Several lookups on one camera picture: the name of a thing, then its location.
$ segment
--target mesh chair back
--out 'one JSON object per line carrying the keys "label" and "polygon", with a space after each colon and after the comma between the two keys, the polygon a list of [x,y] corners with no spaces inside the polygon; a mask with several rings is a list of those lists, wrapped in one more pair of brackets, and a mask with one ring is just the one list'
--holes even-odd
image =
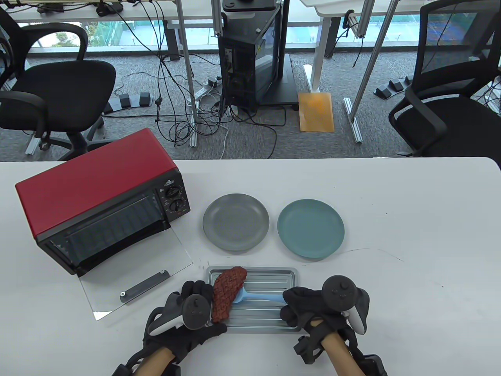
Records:
{"label": "mesh chair back", "polygon": [[16,46],[26,44],[26,36],[19,25],[0,8],[0,87],[16,72],[21,52]]}
{"label": "mesh chair back", "polygon": [[414,90],[452,83],[461,93],[492,80],[501,50],[500,9],[501,0],[438,0],[423,6]]}

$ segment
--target black computer case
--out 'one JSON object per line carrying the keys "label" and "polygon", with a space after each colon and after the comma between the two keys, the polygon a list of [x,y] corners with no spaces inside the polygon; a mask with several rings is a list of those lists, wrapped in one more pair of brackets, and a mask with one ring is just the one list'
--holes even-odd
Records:
{"label": "black computer case", "polygon": [[225,20],[218,43],[226,105],[256,111],[276,79],[281,10],[277,5],[251,18]]}

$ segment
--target hand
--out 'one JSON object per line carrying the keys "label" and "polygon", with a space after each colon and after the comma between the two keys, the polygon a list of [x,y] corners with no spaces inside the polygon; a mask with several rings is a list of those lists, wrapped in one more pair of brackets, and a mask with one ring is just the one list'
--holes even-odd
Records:
{"label": "hand", "polygon": [[[210,304],[214,296],[214,291],[211,285],[206,284],[203,281],[187,281],[181,289],[181,294],[178,292],[175,292],[174,294],[179,295],[177,299],[178,305],[181,305],[183,301],[192,294],[202,295]],[[158,307],[151,312],[146,323],[143,345],[144,348],[152,349],[166,347],[174,354],[176,363],[180,363],[186,355],[188,355],[188,353],[199,344],[203,344],[209,338],[219,336],[220,334],[226,332],[226,325],[219,323],[212,326],[206,326],[198,330],[190,330],[183,325],[180,328],[174,327],[169,329],[159,335],[148,335],[147,329],[149,325],[153,322],[157,315],[162,313],[162,310],[163,307]]]}
{"label": "hand", "polygon": [[312,320],[323,320],[332,331],[350,329],[346,318],[327,306],[322,298],[322,291],[311,290],[306,287],[293,287],[284,291],[283,297],[286,306],[280,310],[280,318],[291,327],[300,327],[311,334],[314,326]]}

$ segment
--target glass wall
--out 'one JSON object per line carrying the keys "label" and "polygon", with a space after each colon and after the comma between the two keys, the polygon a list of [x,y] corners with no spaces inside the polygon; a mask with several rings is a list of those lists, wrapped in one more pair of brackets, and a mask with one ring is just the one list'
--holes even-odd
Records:
{"label": "glass wall", "polygon": [[[381,29],[384,16],[371,17],[365,42],[375,42]],[[125,22],[72,22],[80,25],[89,34],[89,46],[106,47],[112,46],[141,46],[141,42],[150,48],[156,49],[158,43],[162,42],[166,48],[166,40],[163,33],[163,24],[153,21],[154,28],[150,21],[130,21]],[[344,30],[340,27],[338,35]],[[287,29],[287,44],[294,47],[294,44],[313,44],[317,41],[318,26],[291,26]],[[188,28],[186,30],[188,46],[190,48],[210,49],[216,48],[217,40],[213,36],[212,28]],[[408,42],[417,43],[419,36],[419,15],[399,15],[394,16],[388,33],[386,42]],[[348,37],[340,38],[339,45],[343,43],[361,43],[350,31]],[[55,33],[43,37],[36,47],[77,47],[79,40],[77,36],[68,33]]]}

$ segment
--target teal plate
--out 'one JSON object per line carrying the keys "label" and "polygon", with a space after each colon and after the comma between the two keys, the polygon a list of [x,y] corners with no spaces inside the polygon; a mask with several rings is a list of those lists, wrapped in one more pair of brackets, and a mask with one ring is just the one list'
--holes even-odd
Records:
{"label": "teal plate", "polygon": [[318,200],[304,199],[288,204],[277,222],[280,239],[295,254],[324,259],[343,243],[343,220],[332,207]]}

